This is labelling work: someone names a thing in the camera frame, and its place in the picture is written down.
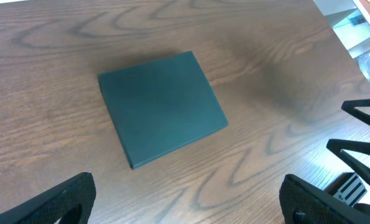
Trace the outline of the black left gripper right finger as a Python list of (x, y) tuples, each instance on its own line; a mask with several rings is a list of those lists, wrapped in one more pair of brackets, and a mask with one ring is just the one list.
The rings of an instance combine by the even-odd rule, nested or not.
[(279, 202), (286, 223), (370, 224), (370, 210), (350, 207), (293, 174), (284, 177)]

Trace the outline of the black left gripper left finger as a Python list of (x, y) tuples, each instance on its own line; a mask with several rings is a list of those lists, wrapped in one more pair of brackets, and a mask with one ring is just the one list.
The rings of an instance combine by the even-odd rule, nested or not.
[(0, 214), (0, 223), (87, 224), (96, 198), (93, 176), (82, 172)]

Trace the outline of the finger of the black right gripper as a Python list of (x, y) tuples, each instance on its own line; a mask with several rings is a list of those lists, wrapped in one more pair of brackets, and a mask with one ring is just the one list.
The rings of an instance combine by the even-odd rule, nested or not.
[(341, 106), (343, 111), (370, 126), (370, 115), (356, 109), (356, 107), (370, 107), (370, 99), (344, 101)]
[(326, 148), (352, 168), (370, 186), (370, 168), (345, 152), (345, 150), (349, 150), (370, 156), (369, 142), (330, 139)]

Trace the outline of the dark green box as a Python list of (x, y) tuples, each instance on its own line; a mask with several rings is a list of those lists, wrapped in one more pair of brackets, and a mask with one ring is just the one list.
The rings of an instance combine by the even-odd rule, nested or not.
[(191, 51), (101, 73), (98, 83), (132, 169), (228, 125)]

